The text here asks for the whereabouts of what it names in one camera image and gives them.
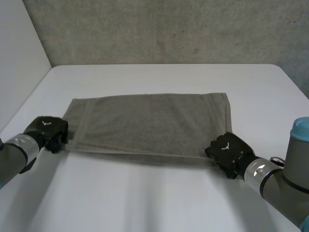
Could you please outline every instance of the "table surface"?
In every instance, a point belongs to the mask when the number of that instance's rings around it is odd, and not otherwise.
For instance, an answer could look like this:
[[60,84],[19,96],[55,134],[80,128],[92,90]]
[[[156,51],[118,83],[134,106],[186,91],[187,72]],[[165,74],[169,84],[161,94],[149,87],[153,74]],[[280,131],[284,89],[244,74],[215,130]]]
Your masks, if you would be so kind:
[[[293,121],[309,100],[277,66],[256,64],[78,65],[53,68],[0,134],[37,116],[62,117],[73,98],[225,92],[233,132],[266,159],[285,158]],[[292,223],[242,180],[219,169],[128,164],[42,151],[0,191],[6,232],[293,232]]]

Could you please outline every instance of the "gray wall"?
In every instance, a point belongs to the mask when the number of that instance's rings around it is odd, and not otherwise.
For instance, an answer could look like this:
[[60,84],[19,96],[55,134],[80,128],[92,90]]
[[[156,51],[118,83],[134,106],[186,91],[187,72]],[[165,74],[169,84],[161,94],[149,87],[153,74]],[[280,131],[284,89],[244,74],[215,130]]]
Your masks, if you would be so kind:
[[24,0],[52,66],[270,63],[309,97],[308,0]]

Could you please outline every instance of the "white wall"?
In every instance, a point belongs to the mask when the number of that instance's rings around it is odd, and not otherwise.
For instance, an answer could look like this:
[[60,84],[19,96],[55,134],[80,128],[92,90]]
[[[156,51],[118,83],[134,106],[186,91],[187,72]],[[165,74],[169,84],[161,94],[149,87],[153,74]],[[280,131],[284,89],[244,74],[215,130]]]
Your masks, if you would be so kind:
[[0,131],[50,69],[22,0],[0,0]]

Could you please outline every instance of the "towel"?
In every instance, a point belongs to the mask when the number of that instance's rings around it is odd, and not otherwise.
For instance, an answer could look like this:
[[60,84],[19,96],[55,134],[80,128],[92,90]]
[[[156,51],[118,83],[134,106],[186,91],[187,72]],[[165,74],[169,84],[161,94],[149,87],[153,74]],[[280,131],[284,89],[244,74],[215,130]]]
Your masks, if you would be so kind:
[[154,165],[213,166],[205,148],[232,132],[225,93],[73,99],[66,150]]

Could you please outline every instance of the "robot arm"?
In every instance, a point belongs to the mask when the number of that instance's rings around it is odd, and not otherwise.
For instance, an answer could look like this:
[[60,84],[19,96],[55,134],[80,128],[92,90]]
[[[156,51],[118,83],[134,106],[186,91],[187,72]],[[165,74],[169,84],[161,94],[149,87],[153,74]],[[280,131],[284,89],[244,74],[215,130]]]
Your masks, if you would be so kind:
[[239,174],[267,202],[303,232],[309,232],[309,117],[294,122],[284,162],[257,157],[232,133],[206,148],[230,179]]
[[67,143],[68,122],[58,117],[37,117],[24,131],[3,143],[0,139],[0,188],[18,173],[31,169],[45,147],[58,153]]

